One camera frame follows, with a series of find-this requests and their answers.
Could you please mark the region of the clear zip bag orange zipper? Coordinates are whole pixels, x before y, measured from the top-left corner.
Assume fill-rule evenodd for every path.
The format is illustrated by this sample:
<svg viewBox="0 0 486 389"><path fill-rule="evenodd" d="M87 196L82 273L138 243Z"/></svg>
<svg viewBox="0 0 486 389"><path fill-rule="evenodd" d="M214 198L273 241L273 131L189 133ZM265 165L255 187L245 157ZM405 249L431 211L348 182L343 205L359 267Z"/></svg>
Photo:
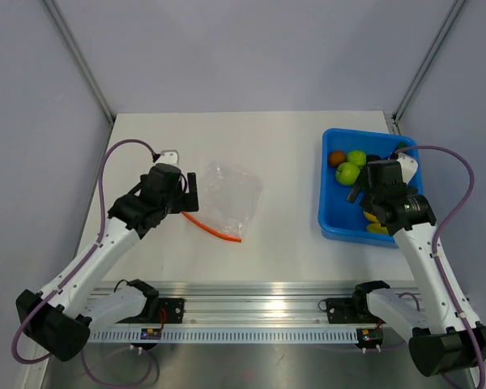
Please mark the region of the clear zip bag orange zipper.
<svg viewBox="0 0 486 389"><path fill-rule="evenodd" d="M199 210L182 215L226 242L241 243L254 219L264 182L238 165L213 160L198 179Z"/></svg>

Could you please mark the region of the blue plastic bin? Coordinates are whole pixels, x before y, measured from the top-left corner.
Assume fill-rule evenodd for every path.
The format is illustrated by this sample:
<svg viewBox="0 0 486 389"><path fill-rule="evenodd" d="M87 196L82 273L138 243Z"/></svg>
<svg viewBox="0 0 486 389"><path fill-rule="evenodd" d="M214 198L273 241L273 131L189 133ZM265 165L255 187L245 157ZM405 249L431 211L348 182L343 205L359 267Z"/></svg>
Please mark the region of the blue plastic bin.
<svg viewBox="0 0 486 389"><path fill-rule="evenodd" d="M348 153L360 150L367 155L384 158L390 156L400 143L408 147L416 145L416 141L402 135L339 128L324 132L318 206L318 223L324 238L393 249L397 247L392 237L367 231L369 222L360 207L361 198L354 203L346 201L350 188L336 181L335 169L328 165L328 156L335 151Z"/></svg>

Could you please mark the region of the green apple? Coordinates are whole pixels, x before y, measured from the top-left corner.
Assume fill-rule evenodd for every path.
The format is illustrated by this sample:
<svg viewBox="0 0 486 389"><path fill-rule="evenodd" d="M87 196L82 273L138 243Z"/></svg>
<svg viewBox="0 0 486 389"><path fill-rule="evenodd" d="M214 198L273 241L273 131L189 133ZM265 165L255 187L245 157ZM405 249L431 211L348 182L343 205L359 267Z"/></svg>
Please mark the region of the green apple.
<svg viewBox="0 0 486 389"><path fill-rule="evenodd" d="M352 186L358 176L360 168L351 162L343 162L335 171L335 180L342 186Z"/></svg>

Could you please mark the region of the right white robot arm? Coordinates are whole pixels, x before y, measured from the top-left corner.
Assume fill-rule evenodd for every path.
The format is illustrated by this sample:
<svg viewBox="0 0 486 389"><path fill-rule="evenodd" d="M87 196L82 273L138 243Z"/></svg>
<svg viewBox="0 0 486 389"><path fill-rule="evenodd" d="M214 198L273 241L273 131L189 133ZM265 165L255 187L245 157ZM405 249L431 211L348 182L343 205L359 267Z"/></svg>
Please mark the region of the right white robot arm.
<svg viewBox="0 0 486 389"><path fill-rule="evenodd" d="M347 196L358 191L360 206L387 228L402 251L424 303L424 311L404 303L383 281L358 284L352 313L361 321L373 317L391 326L408 344L411 359L429 377L477 367L484 375L486 326L471 308L448 264L437 220L428 200L409 181L418 164L410 156L369 162Z"/></svg>

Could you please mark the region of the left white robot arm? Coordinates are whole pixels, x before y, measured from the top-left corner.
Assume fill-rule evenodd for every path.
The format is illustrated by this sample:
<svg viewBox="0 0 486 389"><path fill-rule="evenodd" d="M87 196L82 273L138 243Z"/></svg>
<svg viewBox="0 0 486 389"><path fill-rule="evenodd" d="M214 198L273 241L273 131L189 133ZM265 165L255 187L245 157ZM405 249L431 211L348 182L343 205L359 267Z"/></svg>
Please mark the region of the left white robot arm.
<svg viewBox="0 0 486 389"><path fill-rule="evenodd" d="M59 361L69 361L99 330L128 318L142 323L159 318L158 291L139 279L94 303L87 300L113 265L167 215L198 209L195 173L182 173L170 163L153 165L103 214L98 237L88 249L39 291L26 289L17 297L17 333Z"/></svg>

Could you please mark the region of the yellow star fruit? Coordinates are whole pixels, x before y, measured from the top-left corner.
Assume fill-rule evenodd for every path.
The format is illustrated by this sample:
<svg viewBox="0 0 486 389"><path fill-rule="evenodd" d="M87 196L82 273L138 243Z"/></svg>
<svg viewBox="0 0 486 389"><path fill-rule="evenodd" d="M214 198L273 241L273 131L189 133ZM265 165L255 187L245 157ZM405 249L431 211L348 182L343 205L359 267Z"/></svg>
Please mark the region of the yellow star fruit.
<svg viewBox="0 0 486 389"><path fill-rule="evenodd" d="M381 223L371 223L367 225L367 231L369 233L376 233L382 235L388 235L387 227L383 226Z"/></svg>

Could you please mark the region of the yellow lemon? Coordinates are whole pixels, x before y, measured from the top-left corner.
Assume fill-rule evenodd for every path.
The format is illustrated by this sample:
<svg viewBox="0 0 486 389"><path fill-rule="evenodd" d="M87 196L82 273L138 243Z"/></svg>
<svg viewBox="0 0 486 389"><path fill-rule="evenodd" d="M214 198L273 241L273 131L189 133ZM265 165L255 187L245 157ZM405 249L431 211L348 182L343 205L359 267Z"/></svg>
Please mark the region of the yellow lemon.
<svg viewBox="0 0 486 389"><path fill-rule="evenodd" d="M364 217L366 220L368 220L369 222L371 223L379 223L380 220L373 214L369 213L369 212L366 212L366 211L363 211L364 213Z"/></svg>

